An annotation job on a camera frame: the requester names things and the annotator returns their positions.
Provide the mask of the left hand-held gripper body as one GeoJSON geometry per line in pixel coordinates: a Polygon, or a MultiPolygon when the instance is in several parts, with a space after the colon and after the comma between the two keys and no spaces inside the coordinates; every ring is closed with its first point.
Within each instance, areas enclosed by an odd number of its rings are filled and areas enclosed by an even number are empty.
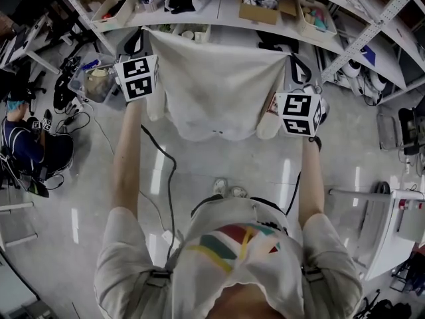
{"type": "Polygon", "coordinates": [[[149,31],[138,27],[117,46],[116,80],[126,102],[150,96],[157,90],[159,59],[153,54],[149,31]]]}

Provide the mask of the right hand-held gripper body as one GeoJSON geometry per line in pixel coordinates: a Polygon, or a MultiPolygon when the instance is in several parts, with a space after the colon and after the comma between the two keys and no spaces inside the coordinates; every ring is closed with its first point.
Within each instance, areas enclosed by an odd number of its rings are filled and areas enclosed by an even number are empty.
{"type": "Polygon", "coordinates": [[[321,73],[314,62],[300,54],[286,57],[284,84],[276,99],[278,116],[289,135],[314,137],[329,114],[321,73]]]}

